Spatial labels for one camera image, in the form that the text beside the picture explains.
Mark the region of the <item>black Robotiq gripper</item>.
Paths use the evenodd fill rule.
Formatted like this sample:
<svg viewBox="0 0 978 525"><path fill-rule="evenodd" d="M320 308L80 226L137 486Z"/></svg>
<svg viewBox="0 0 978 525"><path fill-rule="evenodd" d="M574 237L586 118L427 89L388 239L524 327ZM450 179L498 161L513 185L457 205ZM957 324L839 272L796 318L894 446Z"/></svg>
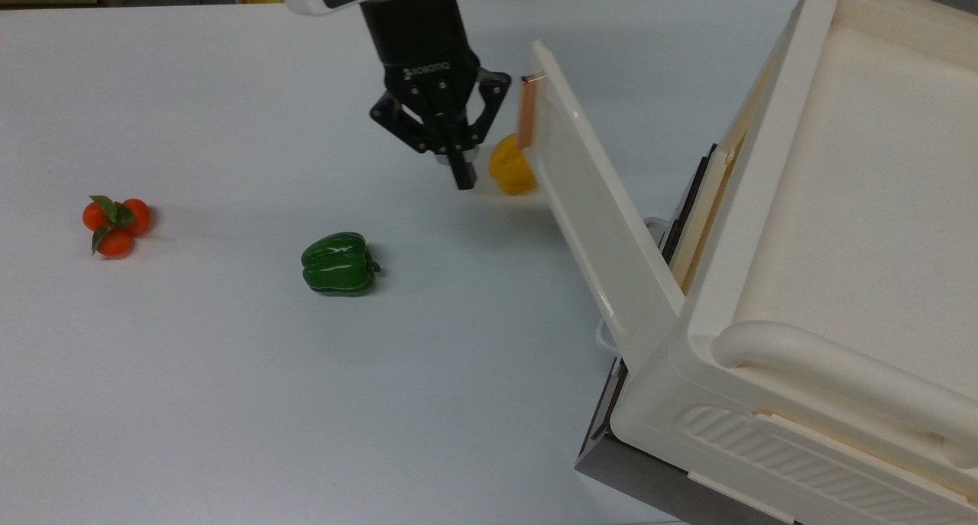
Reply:
<svg viewBox="0 0 978 525"><path fill-rule="evenodd" d="M416 153L433 153L467 190L467 160L485 141L510 89L507 73L479 73L457 0L371 0L360 5L384 67L371 120ZM478 86L484 108L471 125Z"/></svg>

